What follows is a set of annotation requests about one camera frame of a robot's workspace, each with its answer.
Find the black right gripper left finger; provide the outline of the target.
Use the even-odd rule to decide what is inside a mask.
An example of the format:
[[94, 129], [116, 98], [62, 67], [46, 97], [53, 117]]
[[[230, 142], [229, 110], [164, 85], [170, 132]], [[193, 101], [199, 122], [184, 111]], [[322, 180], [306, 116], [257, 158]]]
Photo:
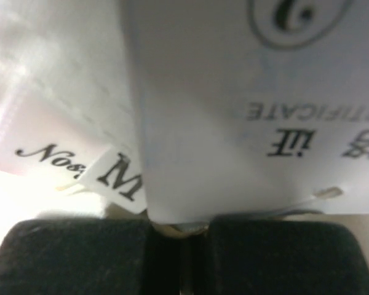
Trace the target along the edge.
[[140, 294], [143, 221], [29, 220], [0, 246], [0, 294]]

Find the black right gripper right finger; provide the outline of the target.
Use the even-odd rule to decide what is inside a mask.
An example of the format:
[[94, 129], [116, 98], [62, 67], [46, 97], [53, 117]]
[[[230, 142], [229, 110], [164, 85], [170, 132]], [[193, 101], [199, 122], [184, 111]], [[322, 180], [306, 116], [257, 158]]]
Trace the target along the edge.
[[206, 294], [369, 294], [369, 268], [344, 226], [218, 218], [205, 238]]

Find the white shirt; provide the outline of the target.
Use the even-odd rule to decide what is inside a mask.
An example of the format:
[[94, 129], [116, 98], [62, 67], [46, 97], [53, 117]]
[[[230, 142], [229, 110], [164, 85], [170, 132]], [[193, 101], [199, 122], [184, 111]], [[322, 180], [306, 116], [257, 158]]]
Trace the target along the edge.
[[78, 183], [138, 152], [118, 1], [0, 1], [0, 174], [32, 215], [129, 217]]

